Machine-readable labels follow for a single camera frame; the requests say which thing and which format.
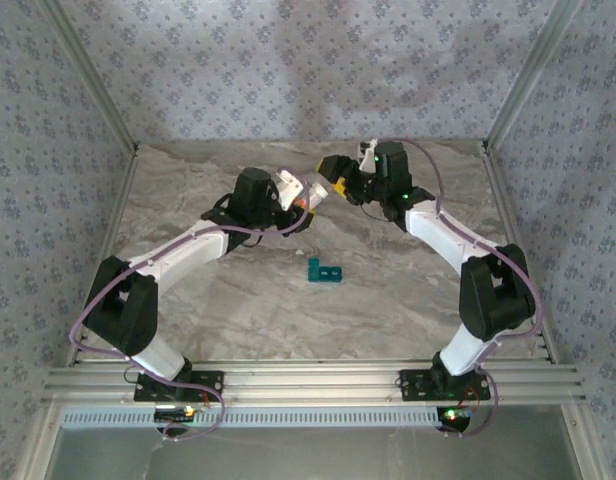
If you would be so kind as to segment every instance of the small blue object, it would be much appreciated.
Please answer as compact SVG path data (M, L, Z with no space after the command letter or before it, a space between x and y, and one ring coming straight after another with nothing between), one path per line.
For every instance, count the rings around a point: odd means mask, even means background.
M341 267L320 267L318 258L308 259L309 282L340 283L344 278Z

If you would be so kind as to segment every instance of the yellow part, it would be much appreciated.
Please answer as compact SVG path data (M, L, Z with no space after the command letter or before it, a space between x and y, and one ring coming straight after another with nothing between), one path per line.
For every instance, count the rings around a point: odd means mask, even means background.
M332 187L335 189L335 192L346 198L346 179L344 177L339 177L337 183L335 183Z

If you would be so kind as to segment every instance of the gray marble tabletop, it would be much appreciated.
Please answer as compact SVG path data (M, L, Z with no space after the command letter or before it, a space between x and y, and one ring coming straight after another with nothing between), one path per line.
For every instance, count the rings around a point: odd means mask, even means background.
M478 142L424 145L439 162L448 211L504 242ZM425 157L407 150L415 183L436 193ZM128 258L181 233L232 191L244 167L273 173L289 166L313 181L322 157L355 151L354 142L141 146L114 251ZM191 360L431 358L460 325L457 274L427 245L332 191L317 210L308 230L238 248L181 280L160 298L159 331ZM380 215L375 206L367 211ZM341 266L344 281L309 283L313 256ZM88 342L102 344L92 334ZM505 344L497 355L543 352L530 339Z

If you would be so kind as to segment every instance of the floral wallpaper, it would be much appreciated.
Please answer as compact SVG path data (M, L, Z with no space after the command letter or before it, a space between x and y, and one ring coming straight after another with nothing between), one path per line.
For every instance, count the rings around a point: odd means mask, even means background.
M552 0L63 2L131 133L483 138Z
M128 153L33 2L0 2L0 479L62 365Z
M616 475L616 0L584 3L497 156Z

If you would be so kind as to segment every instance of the white ventilation grille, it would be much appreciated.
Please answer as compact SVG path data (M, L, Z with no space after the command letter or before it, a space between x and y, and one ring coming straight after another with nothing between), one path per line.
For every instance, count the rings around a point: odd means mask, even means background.
M64 428L154 427L154 409L67 409ZM192 425L212 425L218 411L198 412ZM418 427L439 425L434 407L229 408L222 428Z

